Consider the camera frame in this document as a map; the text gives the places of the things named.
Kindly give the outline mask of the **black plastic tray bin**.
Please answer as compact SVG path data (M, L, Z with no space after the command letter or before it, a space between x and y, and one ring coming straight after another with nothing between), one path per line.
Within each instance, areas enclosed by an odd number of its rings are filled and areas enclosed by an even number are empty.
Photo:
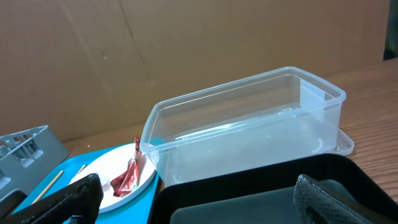
M179 208L292 187L300 174L335 180L361 205L397 220L397 203L351 159L320 154L166 187L154 201L149 223L169 223Z

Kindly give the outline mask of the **grey dishwasher rack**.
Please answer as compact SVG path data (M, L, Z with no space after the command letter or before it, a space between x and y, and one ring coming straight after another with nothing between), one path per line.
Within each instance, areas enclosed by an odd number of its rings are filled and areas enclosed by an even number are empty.
M47 125L1 136L1 198L29 195L69 154Z

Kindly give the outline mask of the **large white plate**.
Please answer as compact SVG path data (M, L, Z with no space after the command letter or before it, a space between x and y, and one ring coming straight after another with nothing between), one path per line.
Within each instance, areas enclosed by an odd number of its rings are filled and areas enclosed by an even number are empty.
M71 179L70 183L72 184L84 178L88 174L98 174L103 187L103 199L99 206L100 213L115 210L124 204L133 201L149 186L156 174L154 165L145 154L141 156L139 162L138 186L133 189L131 193L115 197L113 195L114 190L110 186L110 181L127 171L127 163L130 158L133 157L134 150L134 143L119 146L110 150L88 164L79 174Z

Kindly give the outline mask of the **red sauce packet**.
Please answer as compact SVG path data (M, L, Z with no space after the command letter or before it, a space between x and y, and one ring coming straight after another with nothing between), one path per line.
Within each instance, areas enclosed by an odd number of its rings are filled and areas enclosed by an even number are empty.
M142 152L140 150L140 138L134 137L134 154L133 157L127 163L127 170L123 172L121 175L114 178L110 185L112 186L114 193L114 197L120 197L124 194L129 194L132 190L138 186L139 183L139 161L142 156Z

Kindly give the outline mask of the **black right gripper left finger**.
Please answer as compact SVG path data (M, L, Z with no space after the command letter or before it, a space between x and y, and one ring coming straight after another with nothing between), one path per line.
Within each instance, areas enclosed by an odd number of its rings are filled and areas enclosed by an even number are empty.
M94 224L99 214L103 189L98 174L92 173L1 219L3 224Z

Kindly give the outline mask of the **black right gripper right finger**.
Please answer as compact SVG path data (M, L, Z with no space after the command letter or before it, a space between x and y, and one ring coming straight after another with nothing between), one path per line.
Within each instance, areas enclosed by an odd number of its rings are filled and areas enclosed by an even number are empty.
M307 175L297 178L294 204L301 223L395 224L394 220L368 209Z

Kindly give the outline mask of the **clear plastic bin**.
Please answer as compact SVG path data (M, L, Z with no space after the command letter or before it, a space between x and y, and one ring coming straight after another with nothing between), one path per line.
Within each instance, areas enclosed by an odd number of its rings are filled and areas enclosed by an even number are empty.
M283 67L157 103L140 149L166 186L324 153L347 156L346 93Z

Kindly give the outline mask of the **teal serving tray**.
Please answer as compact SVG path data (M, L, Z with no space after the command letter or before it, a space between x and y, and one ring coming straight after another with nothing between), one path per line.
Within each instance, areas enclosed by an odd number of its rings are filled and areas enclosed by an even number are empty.
M51 173L30 193L29 196L16 208L16 211L20 211L35 200L35 198L43 191L43 189L50 183L50 181L63 170L63 175L54 183L50 190L44 195L55 193L56 191L66 187L70 184L71 179L76 176L76 173L83 164L86 166L99 158L103 154L109 152L117 147L111 147L108 149L102 149L95 152L89 152L79 156L72 157L65 162L54 168ZM138 198L131 202L124 204L123 206L105 213L99 213L96 223L137 223L145 224L148 221L152 202L155 197L157 184L159 181L159 175L156 173L152 182L149 186L139 194Z

